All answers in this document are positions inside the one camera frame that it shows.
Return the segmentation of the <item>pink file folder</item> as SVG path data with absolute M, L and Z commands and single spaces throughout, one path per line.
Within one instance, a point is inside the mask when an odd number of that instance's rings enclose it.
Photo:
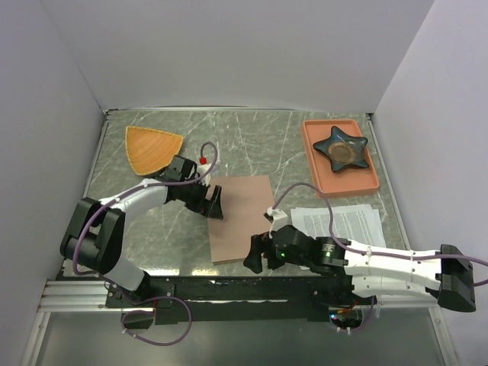
M 223 219 L 207 221 L 210 260 L 214 264 L 243 260 L 249 253 L 251 236 L 268 231 L 266 210 L 275 203 L 267 175 L 215 177 L 222 188 Z

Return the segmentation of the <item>printed paper sheets stack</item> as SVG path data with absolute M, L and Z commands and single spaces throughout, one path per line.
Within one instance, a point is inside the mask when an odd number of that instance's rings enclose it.
M 386 247 L 380 212 L 370 204 L 334 207 L 332 231 L 338 238 L 362 244 Z M 325 208 L 291 209 L 291 222 L 308 236 L 330 236 L 329 211 Z

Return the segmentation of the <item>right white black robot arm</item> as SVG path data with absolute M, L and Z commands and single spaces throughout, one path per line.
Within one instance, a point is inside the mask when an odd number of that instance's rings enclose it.
M 245 267 L 259 274 L 264 265 L 275 270 L 286 264 L 337 278 L 333 294 L 348 304 L 357 297 L 386 296 L 435 299 L 447 310 L 476 309 L 473 266 L 452 245 L 423 252 L 369 246 L 331 236 L 313 238 L 292 225 L 252 236 Z

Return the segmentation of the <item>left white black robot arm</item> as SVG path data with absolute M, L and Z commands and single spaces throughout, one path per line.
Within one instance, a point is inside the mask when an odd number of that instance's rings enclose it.
M 155 178 L 119 194 L 95 200 L 81 199 L 60 244 L 61 255 L 71 260 L 78 276 L 97 275 L 124 293 L 135 307 L 151 297 L 151 277 L 124 257 L 124 235 L 130 222 L 155 207 L 180 201 L 203 217 L 221 220 L 222 188 L 210 186 L 214 163 L 175 156 Z

